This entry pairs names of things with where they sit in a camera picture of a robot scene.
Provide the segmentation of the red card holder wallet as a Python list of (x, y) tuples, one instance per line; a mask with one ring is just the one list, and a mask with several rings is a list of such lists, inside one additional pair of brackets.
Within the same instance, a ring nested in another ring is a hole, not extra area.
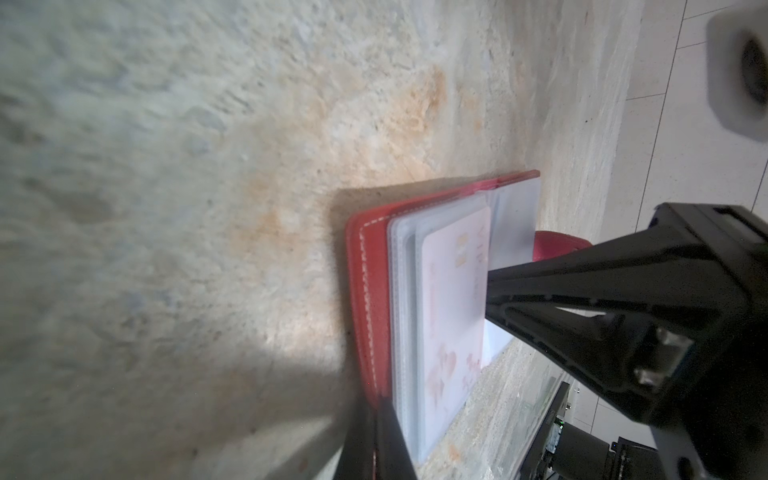
[[(350, 300), (364, 391), (372, 403), (392, 402), (415, 463), (424, 462), (440, 441), (429, 450), (420, 442), (417, 236), (487, 206), (488, 273), (585, 248), (584, 239), (537, 229), (540, 185), (539, 173), (531, 170), (376, 207), (347, 223)], [(509, 333), (485, 319), (480, 374), (511, 341)]]

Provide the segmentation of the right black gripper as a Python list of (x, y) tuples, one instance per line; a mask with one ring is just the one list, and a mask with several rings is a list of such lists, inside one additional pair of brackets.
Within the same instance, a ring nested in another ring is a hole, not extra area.
[(487, 294), (489, 320), (651, 427), (670, 478), (766, 477), (767, 225), (755, 214), (665, 203), (644, 231), (491, 272)]

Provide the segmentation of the white pink VIP card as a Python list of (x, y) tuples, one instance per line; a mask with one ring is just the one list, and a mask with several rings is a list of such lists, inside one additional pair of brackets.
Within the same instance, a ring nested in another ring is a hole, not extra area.
[(420, 442), (433, 448), (464, 405), (482, 364), (490, 208), (417, 236)]

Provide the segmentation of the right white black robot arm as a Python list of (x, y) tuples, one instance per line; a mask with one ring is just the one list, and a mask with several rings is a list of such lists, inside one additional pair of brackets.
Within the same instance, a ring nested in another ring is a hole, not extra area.
[(649, 227), (494, 270), (487, 318), (634, 422), (654, 445), (545, 421), (520, 470), (564, 479), (767, 475), (767, 224), (664, 203)]

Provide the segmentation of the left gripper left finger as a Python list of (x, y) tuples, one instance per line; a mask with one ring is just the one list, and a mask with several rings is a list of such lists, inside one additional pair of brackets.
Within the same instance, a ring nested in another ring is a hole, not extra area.
[(354, 410), (334, 480), (372, 480), (375, 478), (376, 414), (365, 397)]

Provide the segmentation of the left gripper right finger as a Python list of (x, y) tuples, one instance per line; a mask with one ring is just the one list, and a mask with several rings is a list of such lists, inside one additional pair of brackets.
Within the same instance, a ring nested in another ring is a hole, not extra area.
[(375, 424), (377, 480), (416, 480), (417, 475), (390, 400), (379, 400)]

